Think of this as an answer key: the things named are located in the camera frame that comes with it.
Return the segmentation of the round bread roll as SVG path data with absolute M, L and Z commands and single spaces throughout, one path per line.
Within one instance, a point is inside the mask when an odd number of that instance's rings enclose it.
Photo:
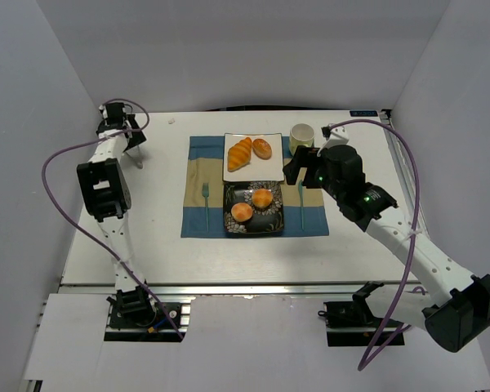
M 256 189 L 252 193 L 252 203 L 258 209 L 266 209 L 273 202 L 270 189 Z
M 231 207 L 231 216 L 238 223 L 250 220 L 252 215 L 253 210 L 248 203 L 236 203 Z

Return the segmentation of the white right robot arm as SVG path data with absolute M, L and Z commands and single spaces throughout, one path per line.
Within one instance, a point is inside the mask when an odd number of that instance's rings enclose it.
M 490 274 L 477 276 L 413 230 L 397 201 L 366 180 L 355 148 L 300 146 L 283 168 L 289 185 L 296 183 L 301 169 L 306 170 L 304 187 L 325 190 L 342 215 L 386 247 L 426 291 L 421 296 L 384 283 L 366 283 L 353 294 L 349 309 L 326 313 L 330 325 L 349 316 L 372 325 L 391 312 L 393 320 L 427 331 L 452 353 L 490 327 Z

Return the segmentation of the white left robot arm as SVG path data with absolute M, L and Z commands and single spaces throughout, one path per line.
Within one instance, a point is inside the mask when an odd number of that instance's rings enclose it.
M 99 111 L 102 120 L 96 134 L 100 143 L 86 163 L 78 164 L 78 183 L 87 212 L 96 220 L 105 245 L 113 252 L 115 296 L 108 301 L 118 317 L 146 327 L 156 318 L 156 309 L 142 287 L 144 275 L 134 262 L 129 232 L 131 194 L 120 165 L 123 154 L 146 138 L 138 130 L 128 103 L 111 100 Z

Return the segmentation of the oval bread roll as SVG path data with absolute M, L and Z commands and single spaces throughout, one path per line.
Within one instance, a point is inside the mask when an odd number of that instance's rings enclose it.
M 256 138 L 252 142 L 252 150 L 254 154 L 260 159 L 267 160 L 272 157 L 272 147 L 264 139 Z

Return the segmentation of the teal knife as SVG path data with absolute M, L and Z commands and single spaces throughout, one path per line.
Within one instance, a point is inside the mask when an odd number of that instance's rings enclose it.
M 305 195 L 303 180 L 299 180 L 297 184 L 298 194 L 300 199 L 300 216 L 301 216 L 301 230 L 305 231 Z

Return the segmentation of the white rectangular plate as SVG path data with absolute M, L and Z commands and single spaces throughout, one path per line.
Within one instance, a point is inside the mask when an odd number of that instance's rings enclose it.
M 250 137 L 266 140 L 272 147 L 272 157 L 264 160 L 258 158 L 253 150 L 250 163 L 237 171 L 229 172 L 227 169 L 227 154 L 230 147 L 241 139 Z M 225 133 L 224 136 L 224 164 L 223 181 L 248 182 L 248 181 L 282 181 L 283 180 L 283 138 L 280 133 L 264 135 L 245 135 Z

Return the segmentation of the yellow mug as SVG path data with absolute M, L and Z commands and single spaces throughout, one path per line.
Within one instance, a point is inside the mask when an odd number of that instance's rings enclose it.
M 299 146 L 313 147 L 314 146 L 314 129 L 305 123 L 294 125 L 289 134 L 289 151 L 294 155 Z

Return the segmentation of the blue and beige placemat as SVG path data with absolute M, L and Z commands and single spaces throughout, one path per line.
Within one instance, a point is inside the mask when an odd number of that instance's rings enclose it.
M 301 230 L 300 199 L 297 184 L 279 182 L 283 196 L 284 230 L 267 235 L 233 236 L 225 232 L 223 219 L 224 136 L 192 136 L 183 203 L 183 238 L 246 238 L 246 237 L 313 237 L 329 235 L 321 189 L 307 189 L 305 195 L 305 231 Z M 202 184 L 209 184 L 210 229 L 206 230 Z

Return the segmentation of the orange croissant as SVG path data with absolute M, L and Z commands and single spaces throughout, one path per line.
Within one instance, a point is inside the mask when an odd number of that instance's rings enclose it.
M 227 169 L 236 172 L 238 169 L 248 165 L 252 156 L 252 139 L 245 137 L 229 148 L 227 154 Z

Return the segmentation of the black floral square plate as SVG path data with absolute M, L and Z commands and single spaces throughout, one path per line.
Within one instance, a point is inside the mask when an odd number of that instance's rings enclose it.
M 258 209 L 252 203 L 256 189 L 270 189 L 273 202 L 266 209 Z M 253 210 L 250 220 L 238 223 L 231 216 L 231 207 L 236 203 L 248 203 Z M 277 181 L 225 182 L 223 199 L 225 232 L 229 235 L 267 235 L 284 230 L 283 196 Z

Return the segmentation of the teal fork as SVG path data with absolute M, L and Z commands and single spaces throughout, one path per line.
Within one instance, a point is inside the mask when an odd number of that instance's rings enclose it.
M 210 229 L 210 216 L 209 216 L 209 184 L 207 182 L 202 184 L 202 196 L 204 199 L 204 208 L 205 208 L 205 221 L 206 221 L 206 230 Z

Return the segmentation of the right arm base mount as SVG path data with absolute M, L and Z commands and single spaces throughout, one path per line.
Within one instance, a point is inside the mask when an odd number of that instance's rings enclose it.
M 382 321 L 382 318 L 364 313 L 353 301 L 324 302 L 318 316 L 324 319 L 327 327 L 331 329 L 377 329 Z

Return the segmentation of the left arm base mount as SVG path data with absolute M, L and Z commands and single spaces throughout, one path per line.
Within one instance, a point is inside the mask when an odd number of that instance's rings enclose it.
M 185 333 L 189 322 L 190 303 L 164 302 L 163 310 L 152 300 L 133 298 L 122 303 L 108 296 L 109 315 L 106 332 L 150 338 Z

